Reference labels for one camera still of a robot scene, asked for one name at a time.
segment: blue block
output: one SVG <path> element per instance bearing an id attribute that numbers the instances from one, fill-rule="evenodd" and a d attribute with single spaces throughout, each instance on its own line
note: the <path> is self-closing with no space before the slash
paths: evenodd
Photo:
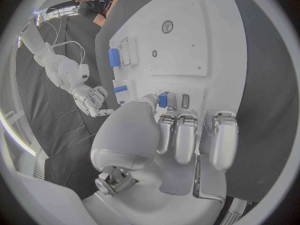
<path id="1" fill-rule="evenodd" d="M 123 92 L 123 91 L 126 91 L 126 90 L 127 90 L 127 86 L 126 85 L 124 85 L 124 86 L 118 86 L 118 87 L 114 88 L 114 92 L 115 93 Z"/>
<path id="2" fill-rule="evenodd" d="M 167 107 L 167 96 L 168 92 L 161 93 L 159 97 L 159 107 L 166 108 Z"/>
<path id="3" fill-rule="evenodd" d="M 111 48 L 108 50 L 109 64 L 110 67 L 120 67 L 119 50 L 117 48 Z"/>

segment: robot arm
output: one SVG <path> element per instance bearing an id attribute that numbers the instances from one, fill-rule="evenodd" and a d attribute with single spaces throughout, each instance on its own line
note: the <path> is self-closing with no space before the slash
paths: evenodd
<path id="1" fill-rule="evenodd" d="M 22 30 L 21 39 L 34 54 L 35 61 L 45 68 L 49 79 L 57 86 L 73 95 L 76 105 L 87 115 L 110 115 L 113 109 L 100 109 L 107 91 L 102 86 L 91 88 L 85 84 L 90 76 L 87 64 L 77 62 L 63 55 L 55 54 L 53 47 L 44 42 L 35 24 L 30 21 Z"/>

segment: dark shirt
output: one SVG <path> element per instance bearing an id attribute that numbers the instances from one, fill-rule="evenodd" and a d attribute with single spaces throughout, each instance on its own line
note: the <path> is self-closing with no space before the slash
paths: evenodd
<path id="1" fill-rule="evenodd" d="M 94 20 L 98 14 L 106 18 L 106 14 L 112 5 L 113 0 L 92 0 L 83 1 L 79 5 L 78 12 L 89 20 Z"/>

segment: black fabric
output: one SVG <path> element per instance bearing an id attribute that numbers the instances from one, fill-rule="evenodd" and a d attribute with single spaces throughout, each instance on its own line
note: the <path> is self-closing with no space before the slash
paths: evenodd
<path id="1" fill-rule="evenodd" d="M 151 0 L 119 0 L 96 36 L 96 58 L 102 85 L 117 109 L 110 68 L 109 41 L 121 26 Z M 281 173 L 297 128 L 298 91 L 287 48 L 278 32 L 251 0 L 235 0 L 247 42 L 246 84 L 237 115 L 238 149 L 226 173 L 229 196 L 260 201 Z"/>
<path id="2" fill-rule="evenodd" d="M 49 157 L 45 161 L 45 180 L 72 189 L 82 200 L 95 193 L 99 172 L 91 162 L 94 138 L 95 134 Z"/>
<path id="3" fill-rule="evenodd" d="M 98 14 L 106 18 L 106 14 L 112 5 L 113 0 L 83 1 L 79 5 L 78 12 L 86 19 L 94 20 Z"/>
<path id="4" fill-rule="evenodd" d="M 58 30 L 60 20 L 50 21 Z M 100 27 L 86 22 L 80 16 L 63 16 L 58 43 L 78 41 L 84 48 L 84 63 L 89 65 L 90 77 L 86 84 L 101 85 L 95 60 L 94 41 Z M 51 45 L 56 34 L 49 24 L 43 22 L 39 32 Z M 80 61 L 80 48 L 68 43 L 54 48 L 60 55 Z M 45 69 L 33 59 L 33 55 L 22 45 L 16 55 L 16 81 L 20 100 L 29 126 L 46 154 L 51 157 L 84 138 L 96 133 L 106 119 L 85 115 L 76 106 L 73 96 L 56 87 L 47 77 Z"/>

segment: black floor mat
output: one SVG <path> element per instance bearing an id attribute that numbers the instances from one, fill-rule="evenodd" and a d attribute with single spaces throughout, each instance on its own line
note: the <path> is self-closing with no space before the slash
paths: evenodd
<path id="1" fill-rule="evenodd" d="M 97 191 L 95 179 L 100 174 L 91 162 L 95 134 L 49 157 L 45 161 L 45 180 L 77 193 L 85 199 Z"/>

